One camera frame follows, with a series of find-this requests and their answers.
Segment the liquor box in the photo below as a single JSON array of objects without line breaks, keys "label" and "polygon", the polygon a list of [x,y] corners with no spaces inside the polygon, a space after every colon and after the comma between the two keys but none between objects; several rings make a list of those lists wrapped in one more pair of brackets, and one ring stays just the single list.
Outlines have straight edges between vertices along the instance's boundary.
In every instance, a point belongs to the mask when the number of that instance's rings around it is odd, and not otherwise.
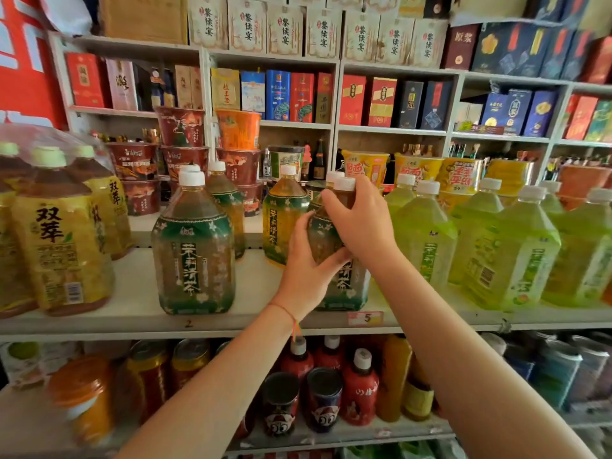
[{"label": "liquor box", "polygon": [[266,53],[266,4],[228,0],[229,50]]},{"label": "liquor box", "polygon": [[315,122],[329,124],[331,121],[333,76],[326,72],[317,73],[317,110]]},{"label": "liquor box", "polygon": [[569,118],[569,126],[567,127],[567,131],[565,132],[565,139],[585,139],[586,131],[588,130],[589,124],[591,123],[591,117],[593,117],[593,113],[595,112],[595,107],[597,106],[598,100],[599,99],[595,97],[578,97],[577,104],[575,105],[575,110],[569,110],[569,112],[571,113],[571,117]]},{"label": "liquor box", "polygon": [[417,19],[414,22],[408,64],[439,69],[447,29],[448,21],[445,19]]},{"label": "liquor box", "polygon": [[590,0],[565,0],[563,12],[559,22],[570,29],[577,29],[582,17],[585,15],[586,6]]},{"label": "liquor box", "polygon": [[525,116],[531,103],[532,92],[529,90],[508,90],[506,104],[501,112],[499,125],[504,126],[504,135],[521,135]]},{"label": "liquor box", "polygon": [[398,84],[401,92],[395,106],[393,124],[398,128],[417,128],[423,82],[403,81]]},{"label": "liquor box", "polygon": [[498,127],[504,121],[504,106],[508,100],[508,95],[501,93],[489,93],[486,97],[485,112],[482,113],[481,125]]},{"label": "liquor box", "polygon": [[374,77],[368,84],[366,96],[370,99],[363,124],[369,127],[391,127],[397,79]]},{"label": "liquor box", "polygon": [[266,71],[266,120],[289,120],[290,74]]},{"label": "liquor box", "polygon": [[567,52],[572,44],[573,30],[566,27],[550,30],[551,39],[548,43],[546,55],[544,56],[540,77],[544,77],[545,79],[558,79],[561,77],[563,64],[567,59]]},{"label": "liquor box", "polygon": [[472,71],[488,74],[509,74],[502,71],[500,60],[506,55],[510,37],[513,33],[514,23],[511,22],[485,22],[480,28],[478,43],[472,62]]},{"label": "liquor box", "polygon": [[600,99],[595,107],[595,112],[593,113],[589,130],[586,132],[585,141],[601,142],[601,140],[603,140],[603,134],[606,130],[611,114],[612,101]]},{"label": "liquor box", "polygon": [[304,14],[299,6],[267,6],[267,52],[302,56]]},{"label": "liquor box", "polygon": [[561,80],[576,81],[586,62],[593,33],[590,30],[576,30],[572,36],[567,59],[561,71]]},{"label": "liquor box", "polygon": [[443,69],[469,70],[478,38],[478,28],[478,24],[471,24],[451,27],[448,30],[446,48],[442,55]]},{"label": "liquor box", "polygon": [[342,11],[306,8],[306,42],[304,56],[338,58]]},{"label": "liquor box", "polygon": [[136,93],[136,78],[132,61],[107,59],[106,70],[111,90],[113,109],[138,111],[138,94]]},{"label": "liquor box", "polygon": [[105,37],[187,44],[187,0],[99,0]]},{"label": "liquor box", "polygon": [[340,124],[361,125],[364,94],[365,77],[346,74],[342,77]]},{"label": "liquor box", "polygon": [[240,109],[240,72],[234,69],[210,70],[212,109]]},{"label": "liquor box", "polygon": [[266,117],[266,73],[240,71],[242,110]]},{"label": "liquor box", "polygon": [[400,11],[400,0],[365,0],[364,11],[368,14],[387,14],[394,19]]},{"label": "liquor box", "polygon": [[565,0],[528,0],[524,17],[557,22],[563,10]]},{"label": "liquor box", "polygon": [[345,11],[344,59],[374,62],[380,20],[379,14]]},{"label": "liquor box", "polygon": [[325,7],[328,10],[351,10],[360,13],[363,8],[363,0],[327,0]]},{"label": "liquor box", "polygon": [[529,107],[529,117],[525,124],[525,137],[544,137],[555,110],[557,93],[555,91],[536,91]]},{"label": "liquor box", "polygon": [[451,0],[425,0],[424,18],[448,19]]},{"label": "liquor box", "polygon": [[427,92],[423,103],[423,115],[419,128],[427,130],[444,130],[452,81],[427,82]]},{"label": "liquor box", "polygon": [[375,62],[408,64],[413,29],[414,19],[398,18],[395,14],[381,14]]},{"label": "liquor box", "polygon": [[306,6],[306,8],[317,8],[319,10],[325,8],[327,0],[289,0],[289,6]]},{"label": "liquor box", "polygon": [[598,38],[591,51],[580,80],[591,84],[605,84],[612,67],[612,37]]},{"label": "liquor box", "polygon": [[189,45],[228,49],[228,0],[187,0]]},{"label": "liquor box", "polygon": [[426,0],[400,0],[401,18],[423,19]]},{"label": "liquor box", "polygon": [[91,53],[66,53],[66,64],[76,106],[110,107],[108,75],[101,58]]},{"label": "liquor box", "polygon": [[289,120],[291,122],[312,122],[313,100],[315,97],[315,75],[304,72],[291,73],[289,96]]},{"label": "liquor box", "polygon": [[176,80],[176,105],[193,109],[191,73],[189,66],[174,66],[174,79]]},{"label": "liquor box", "polygon": [[192,83],[192,104],[194,109],[204,108],[204,97],[202,95],[202,75],[199,67],[190,67],[189,76]]},{"label": "liquor box", "polygon": [[510,48],[514,44],[509,44],[508,54],[502,58],[501,63],[504,64],[508,60],[508,66],[514,65],[509,72],[513,76],[537,77],[542,70],[542,63],[550,42],[550,29],[523,22],[517,22],[515,29],[519,30],[516,49],[511,51]]}]

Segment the bottle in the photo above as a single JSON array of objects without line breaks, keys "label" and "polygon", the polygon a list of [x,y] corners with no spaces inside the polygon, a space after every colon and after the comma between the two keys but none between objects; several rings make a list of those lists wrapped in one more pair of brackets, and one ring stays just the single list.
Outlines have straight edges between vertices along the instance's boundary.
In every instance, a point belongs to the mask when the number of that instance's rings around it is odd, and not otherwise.
[{"label": "bottle", "polygon": [[546,192],[524,186],[515,204],[478,229],[462,288],[481,308],[510,311],[540,300],[561,247],[559,232],[540,206]]},{"label": "bottle", "polygon": [[15,191],[0,180],[0,319],[37,308],[26,259],[11,219]]},{"label": "bottle", "polygon": [[416,198],[392,218],[398,247],[436,289],[446,285],[457,242],[457,230],[436,200],[439,191],[439,182],[420,180]]},{"label": "bottle", "polygon": [[96,215],[104,226],[104,249],[113,261],[123,258],[134,246],[123,184],[94,159],[94,147],[79,146],[75,149],[75,155],[68,171],[92,192],[97,205]]},{"label": "bottle", "polygon": [[289,239],[297,219],[306,212],[309,197],[295,181],[295,166],[281,166],[280,180],[264,199],[263,249],[266,257],[279,264],[287,263]]},{"label": "bottle", "polygon": [[368,425],[376,417],[378,375],[372,370],[372,355],[362,347],[355,351],[353,363],[342,370],[344,387],[340,416],[352,425]]},{"label": "bottle", "polygon": [[612,190],[592,188],[586,203],[557,218],[561,251],[543,298],[557,306],[598,306],[612,279]]},{"label": "bottle", "polygon": [[211,161],[208,164],[210,175],[206,190],[212,195],[219,208],[229,217],[231,231],[234,234],[234,251],[236,259],[244,256],[244,204],[238,187],[225,176],[225,163]]},{"label": "bottle", "polygon": [[501,188],[498,178],[484,178],[480,181],[478,192],[463,204],[459,204],[450,212],[450,220],[459,233],[455,256],[450,266],[448,281],[459,285],[468,265],[470,252],[474,246],[475,236],[479,227],[495,222],[496,214],[503,210],[503,205],[497,196]]},{"label": "bottle", "polygon": [[376,415],[385,422],[397,422],[402,416],[400,405],[412,358],[412,347],[406,335],[400,333],[388,335],[382,349],[383,366],[376,400]]},{"label": "bottle", "polygon": [[341,369],[340,335],[325,335],[323,346],[320,346],[315,353],[315,366]]},{"label": "bottle", "polygon": [[280,370],[291,372],[300,380],[315,367],[315,360],[306,348],[306,339],[296,337],[289,344],[289,352],[280,362]]},{"label": "bottle", "polygon": [[540,182],[540,186],[543,186],[547,190],[546,198],[540,203],[540,206],[544,209],[544,212],[552,223],[555,224],[555,227],[558,228],[557,221],[560,216],[565,214],[565,209],[563,209],[561,201],[557,198],[557,193],[561,189],[561,182],[543,180]]},{"label": "bottle", "polygon": [[412,188],[415,184],[416,176],[414,174],[399,174],[397,176],[397,184],[394,190],[384,197],[391,216],[414,199]]},{"label": "bottle", "polygon": [[432,415],[433,395],[423,368],[417,358],[413,357],[403,393],[402,414],[416,422],[429,419]]},{"label": "bottle", "polygon": [[[297,140],[294,142],[294,146],[299,146]],[[304,144],[304,156],[302,158],[302,174],[301,180],[310,179],[310,163],[312,162],[312,154],[310,153],[310,144],[309,141],[306,140]]]},{"label": "bottle", "polygon": [[19,181],[33,174],[34,168],[19,157],[19,146],[12,142],[0,142],[0,181],[17,190]]},{"label": "bottle", "polygon": [[101,308],[114,274],[92,192],[66,169],[58,147],[35,148],[32,156],[36,169],[11,212],[38,305],[51,316]]},{"label": "bottle", "polygon": [[323,147],[323,138],[319,138],[319,141],[317,142],[315,169],[313,170],[312,178],[315,180],[325,179],[325,149]]},{"label": "bottle", "polygon": [[[339,178],[333,184],[333,192],[348,209],[355,203],[355,179]],[[324,206],[309,220],[308,239],[312,256],[317,264],[338,251],[344,243]],[[335,311],[359,311],[368,301],[370,272],[358,260],[352,259],[342,266],[327,286],[327,293],[319,308]]]},{"label": "bottle", "polygon": [[[328,190],[333,190],[333,183],[344,176],[344,172],[329,171],[325,176],[325,188]],[[317,193],[315,199],[308,205],[308,210],[316,211],[321,206],[323,206],[323,199],[321,198],[321,193]]]},{"label": "bottle", "polygon": [[230,219],[199,166],[182,166],[179,185],[151,233],[160,305],[168,314],[227,312],[236,294]]}]

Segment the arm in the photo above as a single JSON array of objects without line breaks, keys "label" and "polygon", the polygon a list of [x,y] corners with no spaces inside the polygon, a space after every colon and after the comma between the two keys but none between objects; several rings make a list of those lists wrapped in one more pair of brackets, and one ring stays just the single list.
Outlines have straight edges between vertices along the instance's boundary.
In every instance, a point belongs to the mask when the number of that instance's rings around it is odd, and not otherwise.
[{"label": "arm", "polygon": [[352,210],[329,191],[323,201],[340,237],[389,302],[470,459],[593,457],[404,257],[386,203],[368,178],[357,177]]},{"label": "arm", "polygon": [[300,217],[279,290],[255,321],[147,421],[117,459],[220,458],[293,331],[351,259],[342,248],[317,266]]}]

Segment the yellow label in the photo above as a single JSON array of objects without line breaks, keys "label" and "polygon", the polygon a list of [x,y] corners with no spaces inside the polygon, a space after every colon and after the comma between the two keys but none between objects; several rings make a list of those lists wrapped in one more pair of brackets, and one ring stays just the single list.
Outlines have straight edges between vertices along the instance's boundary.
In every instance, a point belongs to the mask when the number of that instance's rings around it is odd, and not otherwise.
[{"label": "yellow label", "polygon": [[39,307],[94,303],[112,293],[104,225],[91,196],[17,196],[12,208]]},{"label": "yellow label", "polygon": [[15,192],[0,193],[0,312],[34,301],[17,235],[11,220]]},{"label": "yellow label", "polygon": [[117,176],[92,178],[85,182],[91,191],[98,215],[104,224],[105,253],[121,256],[133,246],[127,216],[126,194]]}]

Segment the orange lid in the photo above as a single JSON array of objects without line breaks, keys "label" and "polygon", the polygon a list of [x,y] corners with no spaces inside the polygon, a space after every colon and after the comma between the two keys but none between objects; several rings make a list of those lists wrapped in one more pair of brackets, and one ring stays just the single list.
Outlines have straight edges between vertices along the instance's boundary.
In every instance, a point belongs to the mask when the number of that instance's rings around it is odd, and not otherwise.
[{"label": "orange lid", "polygon": [[96,355],[70,361],[51,375],[47,390],[53,401],[69,408],[102,393],[110,380],[109,362]]}]

